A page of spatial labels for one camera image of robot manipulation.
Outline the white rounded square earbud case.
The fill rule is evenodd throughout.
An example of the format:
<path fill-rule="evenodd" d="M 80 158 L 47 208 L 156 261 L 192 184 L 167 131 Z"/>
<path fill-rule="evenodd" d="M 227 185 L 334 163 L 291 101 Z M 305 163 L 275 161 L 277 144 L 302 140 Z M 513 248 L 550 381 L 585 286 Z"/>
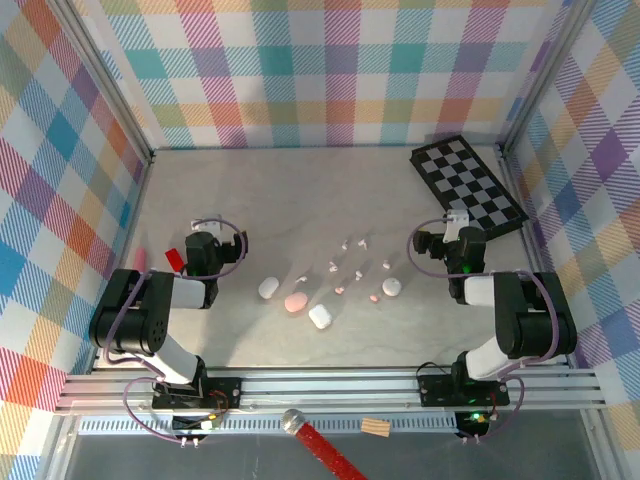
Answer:
<path fill-rule="evenodd" d="M 333 321 L 333 316 L 323 304 L 316 304 L 308 312 L 309 318 L 316 328 L 323 330 L 329 327 Z"/>

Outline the black checkered chessboard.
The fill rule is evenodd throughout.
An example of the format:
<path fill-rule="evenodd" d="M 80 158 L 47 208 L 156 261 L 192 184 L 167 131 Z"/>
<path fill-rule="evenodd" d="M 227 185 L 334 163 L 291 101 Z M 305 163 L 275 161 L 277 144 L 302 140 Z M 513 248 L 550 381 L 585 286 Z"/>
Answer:
<path fill-rule="evenodd" d="M 414 149 L 410 163 L 446 210 L 466 210 L 470 225 L 496 239 L 522 228 L 528 215 L 461 136 Z"/>

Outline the small wooden block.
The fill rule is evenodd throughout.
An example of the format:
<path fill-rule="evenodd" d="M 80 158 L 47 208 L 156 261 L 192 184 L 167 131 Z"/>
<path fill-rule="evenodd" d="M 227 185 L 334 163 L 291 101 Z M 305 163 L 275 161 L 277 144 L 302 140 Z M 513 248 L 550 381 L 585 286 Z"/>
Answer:
<path fill-rule="evenodd" d="M 362 433 L 388 438 L 391 433 L 391 422 L 365 417 L 361 420 L 360 428 Z"/>

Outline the red glitter microphone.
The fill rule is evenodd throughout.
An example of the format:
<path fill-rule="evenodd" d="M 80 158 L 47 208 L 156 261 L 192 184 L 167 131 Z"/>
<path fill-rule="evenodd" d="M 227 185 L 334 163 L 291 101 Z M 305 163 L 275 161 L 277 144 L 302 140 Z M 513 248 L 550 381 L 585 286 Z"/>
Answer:
<path fill-rule="evenodd" d="M 286 410 L 281 422 L 284 431 L 294 436 L 338 480 L 368 480 L 299 410 Z"/>

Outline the aluminium side rail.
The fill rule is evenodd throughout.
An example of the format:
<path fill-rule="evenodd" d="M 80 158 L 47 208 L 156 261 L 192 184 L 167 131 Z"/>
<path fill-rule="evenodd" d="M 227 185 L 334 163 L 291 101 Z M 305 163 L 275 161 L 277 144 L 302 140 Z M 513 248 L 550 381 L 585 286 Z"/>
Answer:
<path fill-rule="evenodd" d="M 135 193 L 135 197 L 133 199 L 127 199 L 127 202 L 130 205 L 129 214 L 127 216 L 124 233 L 122 234 L 122 239 L 120 243 L 120 248 L 118 254 L 114 257 L 113 262 L 107 269 L 107 277 L 104 279 L 104 285 L 100 287 L 98 292 L 98 296 L 96 299 L 95 309 L 92 313 L 91 319 L 89 320 L 89 325 L 87 329 L 87 341 L 89 343 L 89 350 L 85 355 L 85 362 L 83 364 L 81 373 L 90 374 L 93 371 L 94 364 L 96 361 L 96 357 L 101 358 L 105 351 L 102 347 L 98 347 L 96 341 L 94 340 L 94 335 L 91 333 L 91 327 L 94 323 L 94 319 L 97 317 L 100 304 L 102 302 L 103 296 L 107 291 L 109 281 L 113 273 L 117 269 L 122 269 L 126 267 L 128 255 L 131 250 L 131 246 L 133 243 L 133 237 L 135 234 L 135 229 L 138 224 L 139 215 L 141 211 L 141 207 L 144 204 L 145 194 L 148 188 L 150 176 L 153 173 L 154 166 L 154 158 L 151 158 L 149 161 L 144 163 L 144 166 L 141 169 L 140 182 L 137 187 L 134 188 L 133 192 Z"/>
<path fill-rule="evenodd" d="M 514 199 L 518 202 L 522 209 L 526 210 L 523 196 L 518 190 L 509 161 L 505 157 L 500 144 L 496 144 L 494 146 L 494 152 L 496 155 L 498 168 L 500 170 L 500 175 L 506 186 L 506 189 L 514 197 Z M 530 273 L 542 272 L 544 270 L 544 265 L 542 263 L 541 256 L 538 252 L 537 244 L 533 235 L 531 219 L 524 221 L 523 226 L 520 230 L 520 237 L 523 249 L 527 257 L 527 271 L 529 271 Z M 522 369 L 524 369 L 525 367 L 531 367 L 534 365 L 547 365 L 550 361 L 551 358 L 542 360 L 542 358 L 532 357 L 530 360 L 522 359 L 520 361 L 520 366 Z"/>

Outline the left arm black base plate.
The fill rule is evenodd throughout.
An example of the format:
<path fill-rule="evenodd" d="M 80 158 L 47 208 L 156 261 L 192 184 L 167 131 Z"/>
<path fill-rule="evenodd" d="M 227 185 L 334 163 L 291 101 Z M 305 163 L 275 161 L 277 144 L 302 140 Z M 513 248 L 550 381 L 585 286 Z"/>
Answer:
<path fill-rule="evenodd" d="M 240 405 L 241 379 L 239 377 L 203 377 L 191 384 L 153 385 L 154 409 L 237 409 Z"/>

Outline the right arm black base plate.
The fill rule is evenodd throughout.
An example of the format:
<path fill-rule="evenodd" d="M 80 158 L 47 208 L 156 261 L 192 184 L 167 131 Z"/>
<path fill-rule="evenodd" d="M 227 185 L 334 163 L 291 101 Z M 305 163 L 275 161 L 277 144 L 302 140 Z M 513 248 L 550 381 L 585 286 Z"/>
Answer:
<path fill-rule="evenodd" d="M 451 374 L 418 377 L 422 407 L 508 406 L 505 384 L 496 381 L 458 380 Z"/>

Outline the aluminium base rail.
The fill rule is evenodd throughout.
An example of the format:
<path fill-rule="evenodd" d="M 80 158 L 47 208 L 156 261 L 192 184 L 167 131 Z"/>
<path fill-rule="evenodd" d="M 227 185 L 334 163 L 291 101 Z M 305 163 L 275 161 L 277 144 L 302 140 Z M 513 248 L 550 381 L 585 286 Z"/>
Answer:
<path fill-rule="evenodd" d="M 193 415 L 218 406 L 233 413 L 282 413 L 290 408 L 306 413 L 395 413 L 422 410 L 427 394 L 412 369 L 212 369 L 209 374 L 224 384 L 222 399 L 204 401 L 162 397 L 139 379 L 139 369 L 96 368 L 88 375 L 67 378 L 54 409 L 59 415 L 115 415 L 126 406 L 134 411 L 155 410 Z M 437 397 L 430 411 L 584 410 L 601 409 L 604 393 L 594 371 L 549 364 L 518 372 L 500 391 L 508 396 L 483 395 L 459 405 Z"/>

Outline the aluminium corner post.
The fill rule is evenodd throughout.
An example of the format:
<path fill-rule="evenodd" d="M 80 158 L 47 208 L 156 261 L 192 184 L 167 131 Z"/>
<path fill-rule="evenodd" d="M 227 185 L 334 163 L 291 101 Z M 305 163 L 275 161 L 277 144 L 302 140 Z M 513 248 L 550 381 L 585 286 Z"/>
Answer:
<path fill-rule="evenodd" d="M 530 122 L 534 110 L 555 80 L 597 0 L 549 0 L 549 13 L 536 26 L 533 44 L 525 56 L 525 73 L 497 144 L 511 154 Z"/>
<path fill-rule="evenodd" d="M 91 37 L 88 28 L 77 12 L 72 0 L 46 0 L 64 32 L 80 56 L 85 68 L 94 80 L 98 90 L 105 97 L 115 118 L 132 143 L 136 153 L 146 165 L 153 163 L 153 149 L 147 141 L 142 129 L 137 123 L 132 110 L 129 108 L 124 95 L 107 68 L 107 65 Z"/>

